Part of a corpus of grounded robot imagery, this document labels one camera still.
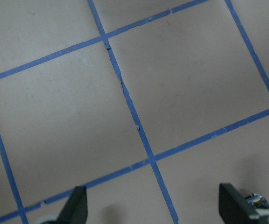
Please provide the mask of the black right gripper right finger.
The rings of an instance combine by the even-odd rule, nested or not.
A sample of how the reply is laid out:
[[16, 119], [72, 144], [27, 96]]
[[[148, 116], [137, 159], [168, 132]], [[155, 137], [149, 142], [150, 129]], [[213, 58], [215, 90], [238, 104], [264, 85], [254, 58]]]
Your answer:
[[219, 184], [218, 211], [225, 224], [258, 224], [259, 214], [230, 183]]

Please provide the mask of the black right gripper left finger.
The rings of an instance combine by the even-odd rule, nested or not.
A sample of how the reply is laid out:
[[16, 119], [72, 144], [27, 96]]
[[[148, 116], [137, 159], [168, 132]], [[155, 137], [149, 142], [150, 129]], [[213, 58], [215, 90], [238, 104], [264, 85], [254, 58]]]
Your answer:
[[56, 224], [85, 224], [88, 217], [86, 186], [74, 188], [63, 209], [59, 213]]

